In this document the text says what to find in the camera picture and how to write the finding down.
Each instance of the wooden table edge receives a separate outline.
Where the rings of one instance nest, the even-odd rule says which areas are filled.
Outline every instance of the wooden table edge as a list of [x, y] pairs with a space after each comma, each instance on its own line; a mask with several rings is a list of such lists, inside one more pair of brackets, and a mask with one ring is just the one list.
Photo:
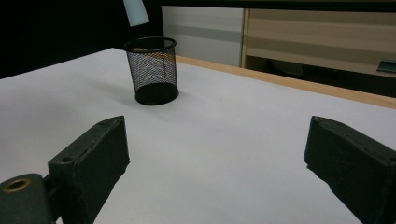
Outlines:
[[357, 101], [361, 103], [366, 103], [370, 105], [379, 105], [387, 108], [396, 109], [396, 98], [392, 98], [388, 96], [376, 95], [363, 91], [353, 91], [344, 88], [319, 84], [315, 82], [309, 82], [309, 81], [304, 81], [290, 77], [281, 77], [281, 76], [271, 75], [268, 73], [248, 70], [245, 68], [240, 68], [240, 67], [235, 67], [220, 63], [212, 63], [212, 62], [207, 62], [207, 61], [202, 61], [202, 60], [197, 60], [182, 56], [177, 56], [177, 62], [200, 66], [203, 68], [208, 68], [220, 72], [230, 73], [241, 77], [250, 77], [257, 80], [270, 82], [282, 86], [292, 87], [303, 91], [312, 91], [316, 93], [326, 94], [326, 95]]

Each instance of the white table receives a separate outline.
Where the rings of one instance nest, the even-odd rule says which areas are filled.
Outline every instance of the white table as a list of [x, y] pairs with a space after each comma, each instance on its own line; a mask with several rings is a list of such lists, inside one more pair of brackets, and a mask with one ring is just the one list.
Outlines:
[[131, 164], [96, 224], [359, 223], [306, 169], [309, 122], [395, 149], [395, 109], [185, 63], [177, 78], [175, 101], [140, 105], [125, 52], [108, 49], [0, 80], [0, 182], [46, 175], [93, 124], [123, 115]]

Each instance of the screw hole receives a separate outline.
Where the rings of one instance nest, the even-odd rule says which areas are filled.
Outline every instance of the screw hole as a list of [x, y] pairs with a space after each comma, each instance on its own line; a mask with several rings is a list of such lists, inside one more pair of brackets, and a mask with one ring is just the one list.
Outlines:
[[73, 160], [73, 158], [71, 158], [71, 157], [64, 157], [64, 158], [62, 159], [62, 162], [70, 162], [71, 160]]
[[21, 189], [26, 188], [30, 184], [30, 179], [17, 179], [10, 182], [3, 188], [3, 191], [6, 193], [12, 193]]

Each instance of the white wall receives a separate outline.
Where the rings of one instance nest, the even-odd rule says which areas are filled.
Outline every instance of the white wall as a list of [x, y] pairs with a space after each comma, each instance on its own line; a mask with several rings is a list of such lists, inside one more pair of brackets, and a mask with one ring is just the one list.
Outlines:
[[163, 7], [164, 36], [177, 55], [239, 66], [243, 18], [241, 8]]

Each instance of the cabinet door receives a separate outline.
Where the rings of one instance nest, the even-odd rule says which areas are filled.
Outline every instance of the cabinet door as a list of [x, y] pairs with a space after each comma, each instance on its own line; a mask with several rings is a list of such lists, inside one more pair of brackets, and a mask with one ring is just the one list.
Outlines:
[[251, 9], [246, 55], [364, 74], [396, 60], [396, 13]]
[[177, 55], [239, 66], [243, 16], [241, 8], [163, 7], [163, 31]]

